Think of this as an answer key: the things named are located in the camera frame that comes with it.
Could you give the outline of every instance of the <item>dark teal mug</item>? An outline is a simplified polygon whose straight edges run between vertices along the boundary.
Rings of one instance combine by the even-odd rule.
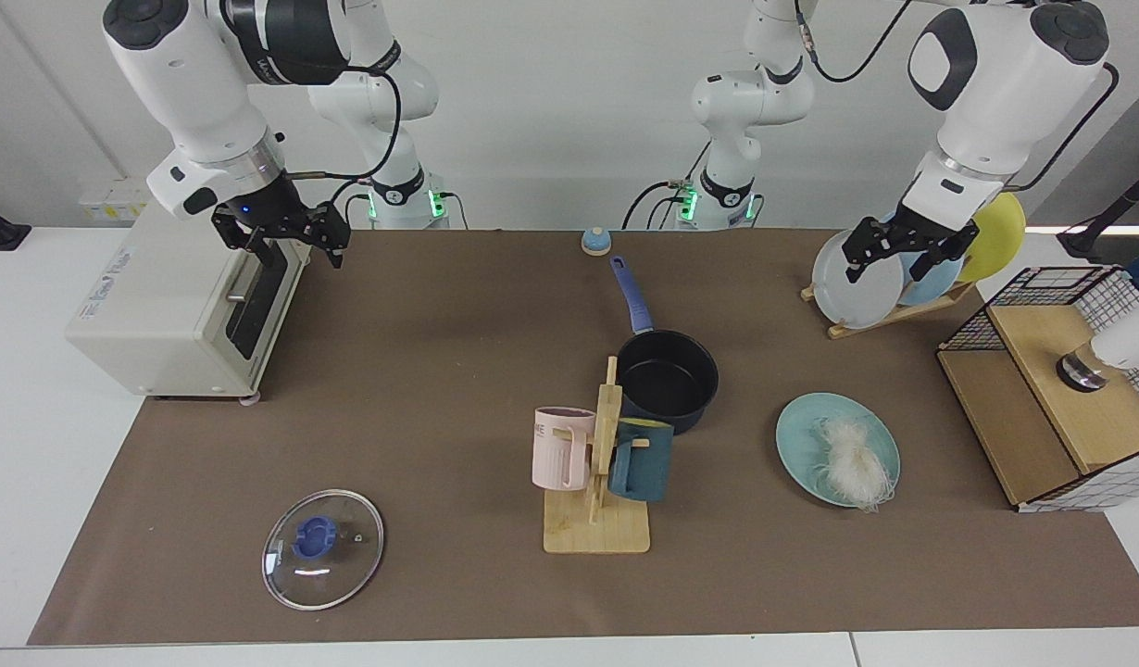
[[[615,439],[607,488],[616,496],[658,502],[667,488],[672,426],[652,419],[623,418]]]

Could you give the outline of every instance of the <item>blue lid knob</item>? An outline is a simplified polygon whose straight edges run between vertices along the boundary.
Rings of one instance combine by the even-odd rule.
[[[294,542],[294,554],[303,560],[314,560],[327,555],[335,545],[338,526],[328,516],[314,516],[298,524],[298,540]]]

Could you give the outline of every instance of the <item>yellow plate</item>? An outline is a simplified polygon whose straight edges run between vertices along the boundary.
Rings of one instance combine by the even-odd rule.
[[[1026,236],[1026,212],[1011,192],[1002,192],[981,208],[973,222],[981,229],[977,239],[964,254],[960,282],[976,282],[997,274],[1014,261]]]

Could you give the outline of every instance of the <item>white table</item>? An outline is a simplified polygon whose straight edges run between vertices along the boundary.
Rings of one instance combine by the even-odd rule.
[[[36,229],[0,254],[0,647],[21,647],[121,448],[141,398],[67,345],[63,327],[124,239],[120,229]],[[1066,265],[1031,237],[1019,266]],[[982,285],[985,296],[1007,280]],[[1111,512],[1139,570],[1139,499]],[[0,650],[2,666],[269,665],[1139,665],[1139,629],[833,633],[718,637]]]

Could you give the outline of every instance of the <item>mug rack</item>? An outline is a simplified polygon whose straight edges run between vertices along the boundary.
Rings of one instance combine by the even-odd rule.
[[[544,491],[546,553],[646,553],[652,547],[647,503],[607,489],[623,406],[623,387],[615,384],[617,363],[617,357],[607,360],[607,382],[598,388],[590,483],[582,491]]]

